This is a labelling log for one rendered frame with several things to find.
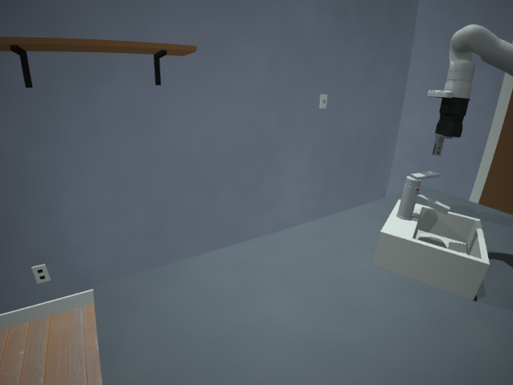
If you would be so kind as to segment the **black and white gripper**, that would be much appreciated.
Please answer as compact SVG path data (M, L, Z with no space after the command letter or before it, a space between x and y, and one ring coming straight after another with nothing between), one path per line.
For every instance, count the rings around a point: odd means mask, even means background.
M471 84L471 81L447 80L444 91L428 91L428 97L442 98L432 155L441 156L444 138L461 137L463 118L467 113L471 95Z

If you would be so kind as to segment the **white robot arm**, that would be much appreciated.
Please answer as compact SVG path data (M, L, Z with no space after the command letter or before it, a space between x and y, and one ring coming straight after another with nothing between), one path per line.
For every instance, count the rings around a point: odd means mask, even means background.
M450 41L450 67L446 80L472 82L475 72L472 52L483 62L513 76L513 44L483 26L472 24L458 30Z

